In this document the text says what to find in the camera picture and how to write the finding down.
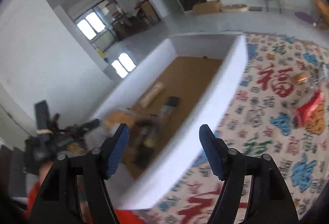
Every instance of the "tablecloth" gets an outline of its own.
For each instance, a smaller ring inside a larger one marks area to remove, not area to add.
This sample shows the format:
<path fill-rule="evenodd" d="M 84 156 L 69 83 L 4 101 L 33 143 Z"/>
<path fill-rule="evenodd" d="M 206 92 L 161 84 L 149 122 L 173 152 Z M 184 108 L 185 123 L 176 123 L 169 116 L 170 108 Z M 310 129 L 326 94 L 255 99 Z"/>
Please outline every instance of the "tablecloth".
<path fill-rule="evenodd" d="M 293 84 L 291 78 L 300 72 L 316 77 L 319 64 L 329 63 L 329 52 L 311 42 L 283 36 L 246 34 L 246 39 L 248 65 L 215 135 L 245 155 L 269 153 L 301 217 L 328 179 L 329 87 L 323 87 L 326 101 L 305 128 L 296 128 L 290 108 L 301 105 L 312 89 L 309 83 Z M 250 181 L 247 176 L 235 223 L 244 218 Z M 165 197 L 146 210 L 146 217 L 155 223 L 206 223 L 221 188 L 222 182 L 201 153 Z"/>

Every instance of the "bright window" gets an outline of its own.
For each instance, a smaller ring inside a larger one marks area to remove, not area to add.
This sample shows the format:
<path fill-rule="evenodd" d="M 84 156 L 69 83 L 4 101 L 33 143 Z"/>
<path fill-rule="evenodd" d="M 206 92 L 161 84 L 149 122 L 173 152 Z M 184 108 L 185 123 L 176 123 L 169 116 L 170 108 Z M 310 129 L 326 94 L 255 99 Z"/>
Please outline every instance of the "bright window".
<path fill-rule="evenodd" d="M 119 56 L 119 61 L 126 68 L 128 72 L 131 72 L 136 67 L 136 65 L 134 64 L 134 62 L 131 60 L 131 58 L 128 56 L 127 53 L 121 53 Z"/>
<path fill-rule="evenodd" d="M 114 62 L 112 62 L 112 66 L 114 67 L 114 69 L 116 69 L 117 74 L 121 78 L 125 78 L 128 75 L 128 72 L 124 69 L 124 67 L 119 61 L 115 60 Z"/>
<path fill-rule="evenodd" d="M 77 26 L 89 40 L 96 36 L 95 31 L 92 29 L 92 27 L 90 27 L 86 20 L 80 21 Z"/>
<path fill-rule="evenodd" d="M 99 19 L 95 12 L 92 12 L 88 16 L 86 16 L 86 20 L 99 33 L 105 29 L 105 25 L 102 23 L 102 21 Z"/>

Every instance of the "blue gripper pad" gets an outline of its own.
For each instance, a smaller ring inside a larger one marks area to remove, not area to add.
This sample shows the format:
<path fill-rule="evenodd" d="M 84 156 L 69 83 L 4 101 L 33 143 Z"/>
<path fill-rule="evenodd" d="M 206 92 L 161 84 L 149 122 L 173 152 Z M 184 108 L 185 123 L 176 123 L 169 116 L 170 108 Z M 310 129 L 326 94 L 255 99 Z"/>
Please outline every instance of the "blue gripper pad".
<path fill-rule="evenodd" d="M 218 154 L 217 138 L 214 136 L 207 124 L 203 124 L 200 127 L 199 138 L 213 174 L 220 180 L 225 180 L 223 158 Z"/>
<path fill-rule="evenodd" d="M 116 173 L 123 151 L 127 145 L 129 130 L 126 124 L 121 124 L 112 138 L 107 138 L 101 146 L 103 160 L 107 161 L 105 175 L 110 178 Z"/>

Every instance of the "cardboard box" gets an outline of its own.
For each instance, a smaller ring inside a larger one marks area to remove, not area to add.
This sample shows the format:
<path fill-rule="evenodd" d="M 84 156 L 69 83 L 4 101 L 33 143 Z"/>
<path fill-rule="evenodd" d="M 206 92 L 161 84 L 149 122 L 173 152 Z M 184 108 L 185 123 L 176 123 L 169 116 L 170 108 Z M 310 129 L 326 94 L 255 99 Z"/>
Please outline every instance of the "cardboard box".
<path fill-rule="evenodd" d="M 222 2 L 219 1 L 210 1 L 206 3 L 196 4 L 193 7 L 193 11 L 197 15 L 211 14 L 220 12 Z"/>

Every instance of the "gray floor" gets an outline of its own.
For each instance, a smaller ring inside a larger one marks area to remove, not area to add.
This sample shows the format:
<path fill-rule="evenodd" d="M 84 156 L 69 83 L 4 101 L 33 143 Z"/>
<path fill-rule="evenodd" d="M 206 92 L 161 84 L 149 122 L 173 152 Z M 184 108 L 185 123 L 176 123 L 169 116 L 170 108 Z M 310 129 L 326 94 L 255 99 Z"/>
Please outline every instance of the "gray floor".
<path fill-rule="evenodd" d="M 188 12 L 183 15 L 167 16 L 153 28 L 113 45 L 105 56 L 111 63 L 120 53 L 126 52 L 138 65 L 168 36 L 186 33 L 217 34 L 222 31 L 286 35 L 329 48 L 329 30 L 313 27 L 312 24 L 298 19 L 294 13 L 295 11 L 283 10 L 280 14 L 277 10 L 273 10 L 196 16 Z M 104 72 L 117 84 L 122 81 L 111 64 Z"/>

